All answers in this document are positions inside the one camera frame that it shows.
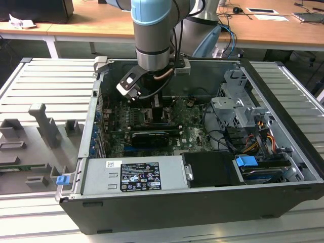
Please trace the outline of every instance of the dark floor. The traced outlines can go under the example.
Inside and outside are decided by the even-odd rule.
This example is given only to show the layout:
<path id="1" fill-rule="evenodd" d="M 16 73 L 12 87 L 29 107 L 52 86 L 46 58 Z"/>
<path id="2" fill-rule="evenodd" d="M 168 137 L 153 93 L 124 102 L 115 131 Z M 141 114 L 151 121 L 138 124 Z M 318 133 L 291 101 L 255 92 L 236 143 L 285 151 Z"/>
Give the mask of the dark floor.
<path id="1" fill-rule="evenodd" d="M 134 44 L 109 44 L 96 43 L 97 54 L 90 53 L 89 43 L 58 42 L 62 58 L 95 58 L 96 56 L 108 57 L 135 57 Z M 253 61 L 262 61 L 266 50 L 244 49 L 244 57 Z M 285 63 L 290 72 L 302 83 L 306 84 L 314 71 L 324 61 L 324 52 L 313 52 L 316 61 L 310 66 L 309 59 L 313 57 L 307 52 L 293 52 L 290 60 Z M 287 56 L 287 51 L 274 51 L 270 56 L 271 61 L 282 61 Z M 10 45 L 2 45 L 0 49 L 0 85 L 8 79 L 22 57 L 50 58 L 45 42 L 35 40 L 10 40 Z M 307 88 L 311 90 L 315 84 L 324 77 L 324 65 L 312 78 Z"/>

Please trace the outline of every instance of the motherboard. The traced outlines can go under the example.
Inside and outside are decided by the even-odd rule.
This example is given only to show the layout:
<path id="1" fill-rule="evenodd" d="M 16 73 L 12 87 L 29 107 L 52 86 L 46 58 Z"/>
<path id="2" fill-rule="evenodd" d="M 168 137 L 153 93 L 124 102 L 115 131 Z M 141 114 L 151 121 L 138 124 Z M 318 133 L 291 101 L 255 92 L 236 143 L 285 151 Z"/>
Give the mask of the motherboard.
<path id="1" fill-rule="evenodd" d="M 193 97 L 163 99 L 161 120 L 152 120 L 152 108 L 129 102 L 112 103 L 103 111 L 107 155 L 137 157 L 180 155 L 212 151 L 202 125 L 205 104 Z"/>

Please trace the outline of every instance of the barcode sticker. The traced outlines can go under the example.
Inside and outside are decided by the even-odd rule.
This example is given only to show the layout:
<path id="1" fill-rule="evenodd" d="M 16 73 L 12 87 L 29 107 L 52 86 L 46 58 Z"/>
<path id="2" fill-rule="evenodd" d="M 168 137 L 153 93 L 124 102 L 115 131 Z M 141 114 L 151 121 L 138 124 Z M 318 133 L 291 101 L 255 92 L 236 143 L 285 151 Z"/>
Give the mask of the barcode sticker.
<path id="1" fill-rule="evenodd" d="M 106 168 L 120 168 L 122 162 L 122 160 L 106 161 Z"/>

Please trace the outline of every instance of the white desk leg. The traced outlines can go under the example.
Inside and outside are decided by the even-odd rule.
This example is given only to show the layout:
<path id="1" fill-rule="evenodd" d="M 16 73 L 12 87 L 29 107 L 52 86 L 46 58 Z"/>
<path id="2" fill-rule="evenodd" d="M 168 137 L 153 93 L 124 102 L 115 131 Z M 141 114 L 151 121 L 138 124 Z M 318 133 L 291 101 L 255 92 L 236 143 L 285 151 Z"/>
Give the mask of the white desk leg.
<path id="1" fill-rule="evenodd" d="M 95 47 L 95 43 L 94 42 L 89 42 L 90 44 L 90 50 L 91 50 L 91 54 L 96 54 L 96 47 Z"/>
<path id="2" fill-rule="evenodd" d="M 50 51 L 51 58 L 61 58 L 61 54 L 57 49 L 57 47 L 55 46 L 54 36 L 46 36 L 44 38 L 44 41 L 46 41 L 47 47 Z"/>

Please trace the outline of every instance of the power supply label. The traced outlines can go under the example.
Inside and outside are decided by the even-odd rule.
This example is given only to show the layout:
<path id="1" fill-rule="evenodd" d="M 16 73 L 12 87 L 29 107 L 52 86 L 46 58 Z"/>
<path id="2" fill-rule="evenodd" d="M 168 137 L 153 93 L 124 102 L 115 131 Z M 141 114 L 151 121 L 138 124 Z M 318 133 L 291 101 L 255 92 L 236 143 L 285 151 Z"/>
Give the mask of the power supply label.
<path id="1" fill-rule="evenodd" d="M 121 164 L 120 190 L 122 192 L 161 189 L 161 177 L 158 162 Z"/>

